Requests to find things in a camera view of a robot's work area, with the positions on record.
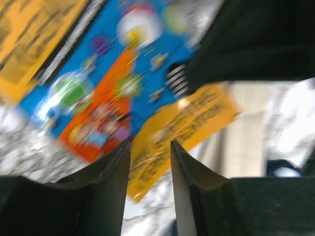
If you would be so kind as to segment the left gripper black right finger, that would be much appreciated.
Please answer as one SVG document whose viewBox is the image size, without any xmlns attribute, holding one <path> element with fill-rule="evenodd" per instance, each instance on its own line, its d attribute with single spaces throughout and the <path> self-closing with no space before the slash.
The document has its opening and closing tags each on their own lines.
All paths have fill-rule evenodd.
<svg viewBox="0 0 315 236">
<path fill-rule="evenodd" d="M 225 178 L 170 147 L 178 235 L 314 235 L 314 177 Z"/>
</svg>

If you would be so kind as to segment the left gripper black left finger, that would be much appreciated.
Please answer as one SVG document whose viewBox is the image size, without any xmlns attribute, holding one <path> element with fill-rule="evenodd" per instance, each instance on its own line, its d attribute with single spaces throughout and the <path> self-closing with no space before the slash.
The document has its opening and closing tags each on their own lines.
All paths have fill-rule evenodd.
<svg viewBox="0 0 315 236">
<path fill-rule="evenodd" d="M 118 236 L 130 168 L 130 142 L 55 183 L 0 178 L 3 236 Z"/>
</svg>

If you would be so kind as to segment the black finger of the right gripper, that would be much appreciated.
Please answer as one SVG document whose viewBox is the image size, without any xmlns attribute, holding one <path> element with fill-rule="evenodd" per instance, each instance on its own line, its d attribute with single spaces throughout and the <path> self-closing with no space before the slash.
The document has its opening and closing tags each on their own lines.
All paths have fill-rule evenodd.
<svg viewBox="0 0 315 236">
<path fill-rule="evenodd" d="M 184 70 L 188 92 L 223 81 L 315 75 L 312 0 L 226 0 Z"/>
</svg>

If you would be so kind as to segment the beige canvas student bag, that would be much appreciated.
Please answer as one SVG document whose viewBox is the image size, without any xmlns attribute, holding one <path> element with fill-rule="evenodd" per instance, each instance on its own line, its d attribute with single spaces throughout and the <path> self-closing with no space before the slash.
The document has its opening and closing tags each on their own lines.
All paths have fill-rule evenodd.
<svg viewBox="0 0 315 236">
<path fill-rule="evenodd" d="M 235 122 L 190 154 L 225 177 L 260 177 L 267 161 L 285 159 L 304 169 L 315 148 L 315 81 L 235 82 L 241 105 Z"/>
</svg>

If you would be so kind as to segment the colourful children's book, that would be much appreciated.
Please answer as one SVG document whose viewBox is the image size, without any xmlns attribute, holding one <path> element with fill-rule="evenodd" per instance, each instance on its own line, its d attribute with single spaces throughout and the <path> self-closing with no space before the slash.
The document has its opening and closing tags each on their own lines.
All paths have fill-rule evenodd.
<svg viewBox="0 0 315 236">
<path fill-rule="evenodd" d="M 0 93 L 87 162 L 130 139 L 139 202 L 170 168 L 171 140 L 191 149 L 239 113 L 218 85 L 184 95 L 186 34 L 161 0 L 3 0 Z"/>
</svg>

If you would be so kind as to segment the blue pencil case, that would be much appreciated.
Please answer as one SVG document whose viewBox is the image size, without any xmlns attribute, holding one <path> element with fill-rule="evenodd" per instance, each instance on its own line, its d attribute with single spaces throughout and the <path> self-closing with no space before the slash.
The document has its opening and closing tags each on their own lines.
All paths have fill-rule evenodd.
<svg viewBox="0 0 315 236">
<path fill-rule="evenodd" d="M 268 160 L 266 168 L 267 177 L 303 177 L 303 170 L 285 159 Z"/>
</svg>

